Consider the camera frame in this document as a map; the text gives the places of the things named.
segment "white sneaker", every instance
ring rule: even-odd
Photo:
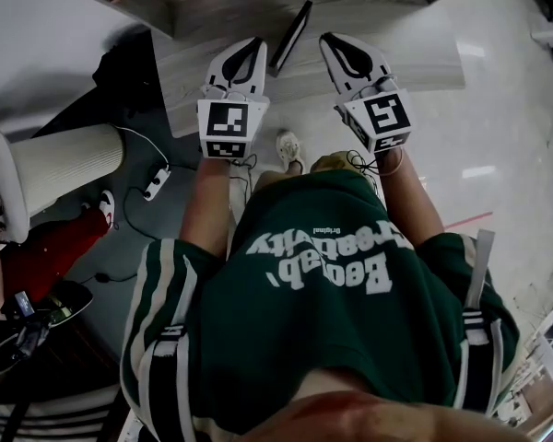
[[[305,162],[301,158],[301,144],[294,133],[282,130],[276,137],[276,151],[283,161],[285,171],[288,170],[288,165],[295,161],[301,164],[301,173],[305,172]]]
[[[102,191],[100,194],[100,205],[99,209],[104,214],[104,217],[107,220],[109,229],[112,227],[112,221],[114,220],[114,198],[112,193],[108,190]]]

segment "white cable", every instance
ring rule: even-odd
[[[158,146],[154,144],[154,142],[149,139],[147,136],[144,136],[142,135],[141,133],[138,133],[136,130],[133,130],[131,128],[123,128],[122,126],[117,126],[116,124],[112,124],[111,122],[109,123],[111,126],[117,128],[117,129],[122,129],[124,131],[129,131],[130,133],[133,133],[133,134],[137,134],[139,137],[143,137],[146,141],[148,141],[151,145],[153,145],[156,150],[159,152],[159,154],[164,157],[164,160],[166,161],[166,166],[169,168],[170,167],[170,161],[168,160],[168,158],[166,156],[164,156],[164,153],[162,151],[159,150]]]

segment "black tablet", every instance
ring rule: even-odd
[[[312,5],[313,5],[313,2],[311,2],[310,0],[305,2],[305,4],[303,4],[303,8],[293,20],[293,24],[291,24],[291,26],[288,27],[285,37],[278,45],[278,49],[276,49],[275,55],[273,55],[273,58],[270,60],[270,63],[268,64],[268,73],[271,76],[273,77],[278,76],[280,69],[285,64],[285,61],[287,60],[288,55],[293,49],[295,42],[297,41],[301,32],[305,29],[305,26],[307,25],[307,21],[310,18],[310,11],[312,10]]]

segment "black cable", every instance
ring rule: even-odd
[[[100,284],[108,284],[109,282],[115,282],[120,284],[123,282],[127,282],[128,280],[131,280],[132,278],[136,278],[136,277],[137,277],[137,273],[134,273],[133,275],[129,275],[125,278],[110,278],[110,276],[107,275],[106,273],[96,272],[90,278],[87,278],[86,280],[84,280],[83,282],[80,282],[79,284],[83,285],[84,283],[89,282],[92,279],[95,279]]]
[[[89,282],[90,280],[92,280],[96,275],[92,275],[90,278],[87,278],[86,280],[82,281],[82,282],[78,282],[79,285],[83,285],[84,283],[87,283]]]
[[[187,169],[187,170],[192,170],[194,172],[196,172],[196,167],[193,167],[193,166],[187,166],[187,165],[184,165],[184,164],[168,164],[170,167],[178,167],[180,169]]]
[[[238,175],[234,175],[232,177],[229,177],[230,179],[239,179],[246,182],[246,185],[244,187],[243,191],[243,199],[244,204],[248,204],[248,200],[252,197],[252,191],[253,191],[253,183],[252,183],[252,169],[256,167],[256,164],[258,163],[258,156],[256,154],[250,154],[247,158],[245,158],[242,162],[240,162],[237,159],[234,159],[231,161],[231,164],[236,167],[245,167],[247,168],[247,174],[248,174],[248,180],[246,180],[243,177],[240,177]]]
[[[131,220],[129,219],[129,216],[127,215],[127,209],[126,209],[125,206],[126,206],[126,203],[127,203],[127,198],[129,197],[129,193],[131,193],[132,190],[137,190],[138,192],[141,193],[142,196],[144,196],[144,194],[145,194],[145,192],[143,190],[141,190],[140,188],[138,188],[138,187],[129,187],[127,189],[127,192],[125,193],[125,197],[123,198],[123,215],[125,217],[125,221],[127,221],[127,224],[129,225],[130,228],[132,228],[134,231],[138,232],[142,236],[145,236],[146,238],[150,238],[150,239],[154,239],[154,240],[159,240],[155,236],[152,236],[151,234],[148,234],[147,232],[144,232],[141,229],[139,229],[139,227],[136,227],[131,222]]]
[[[375,154],[375,159],[367,163],[362,155],[359,154],[359,151],[353,149],[347,152],[348,164],[357,169],[365,177],[369,177],[369,179],[371,180],[372,188],[373,190],[375,190],[375,194],[377,196],[379,196],[377,181],[371,174],[379,175],[379,167],[377,165],[377,162],[379,160],[385,159],[387,157],[387,154],[389,154],[389,150],[383,151],[378,157]]]

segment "tiled floor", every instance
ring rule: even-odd
[[[532,0],[437,5],[452,22],[466,88],[412,93],[418,130],[406,149],[445,225],[484,215],[451,230],[496,231],[490,259],[494,283],[528,335],[536,322],[528,311],[541,309],[529,284],[548,289],[553,269],[553,151],[547,149],[553,63],[530,39]],[[261,159],[256,171],[279,168],[274,150],[279,127],[298,134],[309,162],[358,148],[332,110],[334,97],[333,89],[331,97],[315,98],[311,112],[301,102],[288,112],[270,110],[254,144]],[[515,297],[524,311],[514,306]]]

